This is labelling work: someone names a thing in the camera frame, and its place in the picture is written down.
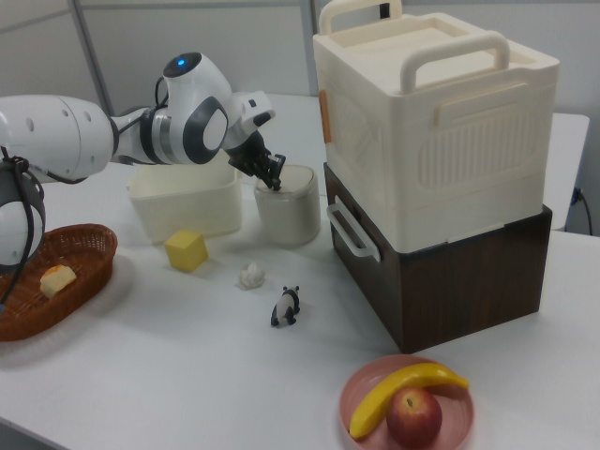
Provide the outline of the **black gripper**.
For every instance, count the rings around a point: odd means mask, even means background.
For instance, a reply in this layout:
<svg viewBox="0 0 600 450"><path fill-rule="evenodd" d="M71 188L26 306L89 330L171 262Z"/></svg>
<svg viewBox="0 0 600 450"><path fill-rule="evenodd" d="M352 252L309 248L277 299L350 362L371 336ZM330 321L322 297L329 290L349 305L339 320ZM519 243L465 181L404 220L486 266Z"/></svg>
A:
<svg viewBox="0 0 600 450"><path fill-rule="evenodd" d="M272 154L266 148L262 134L254 131L244 142L227 150L229 163L248 176L261 178L267 188L281 189L280 173L286 157Z"/></svg>

